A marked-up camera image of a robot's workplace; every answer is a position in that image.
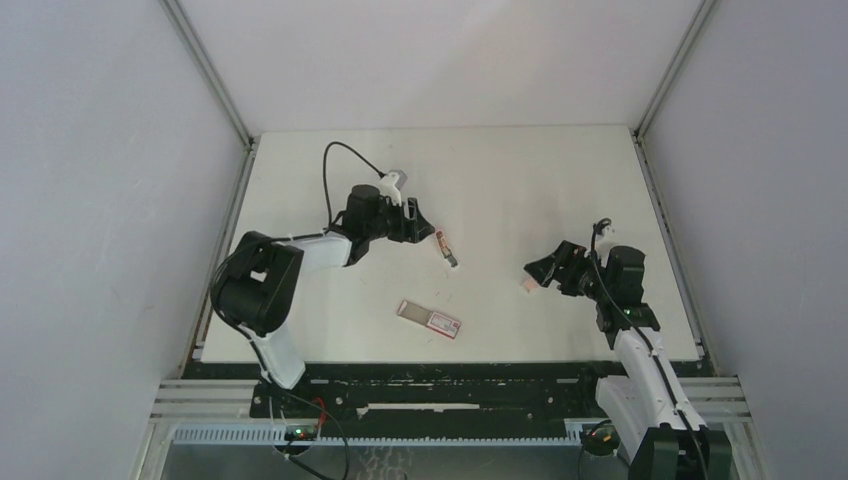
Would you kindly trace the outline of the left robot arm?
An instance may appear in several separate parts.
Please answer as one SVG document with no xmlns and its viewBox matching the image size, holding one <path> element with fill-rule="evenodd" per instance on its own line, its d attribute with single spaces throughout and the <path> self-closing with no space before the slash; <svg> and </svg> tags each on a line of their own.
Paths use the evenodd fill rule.
<svg viewBox="0 0 848 480">
<path fill-rule="evenodd" d="M 285 325 L 301 276 L 351 267 L 379 239 L 418 244 L 434 232 L 416 198 L 395 204 L 377 187 L 361 184 L 320 233 L 271 237 L 249 231 L 242 236 L 213 273 L 208 298 L 217 317 L 247 340 L 261 377 L 277 386 L 277 408 L 298 417 L 313 401 L 311 388 L 300 382 L 305 362 Z"/>
</svg>

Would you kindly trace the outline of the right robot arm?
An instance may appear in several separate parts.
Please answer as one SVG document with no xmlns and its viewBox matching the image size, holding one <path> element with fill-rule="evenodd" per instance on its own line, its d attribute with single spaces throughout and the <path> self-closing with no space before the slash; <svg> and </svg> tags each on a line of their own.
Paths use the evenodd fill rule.
<svg viewBox="0 0 848 480">
<path fill-rule="evenodd" d="M 601 260 L 595 249 L 563 241 L 523 270 L 538 287 L 594 302 L 597 328 L 624 372 L 583 383 L 578 402 L 589 415 L 607 415 L 630 457 L 629 478 L 728 479 L 730 441 L 707 425 L 687 396 L 660 323 L 643 299 L 645 258 L 617 245 Z"/>
</svg>

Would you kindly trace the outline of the red white staple box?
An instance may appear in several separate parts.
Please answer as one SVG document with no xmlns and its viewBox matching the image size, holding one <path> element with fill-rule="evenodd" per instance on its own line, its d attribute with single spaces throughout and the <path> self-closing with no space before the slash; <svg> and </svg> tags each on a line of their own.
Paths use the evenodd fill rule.
<svg viewBox="0 0 848 480">
<path fill-rule="evenodd" d="M 396 315 L 450 339 L 455 339 L 458 336 L 462 326 L 459 320 L 408 300 L 403 300 L 400 303 Z"/>
</svg>

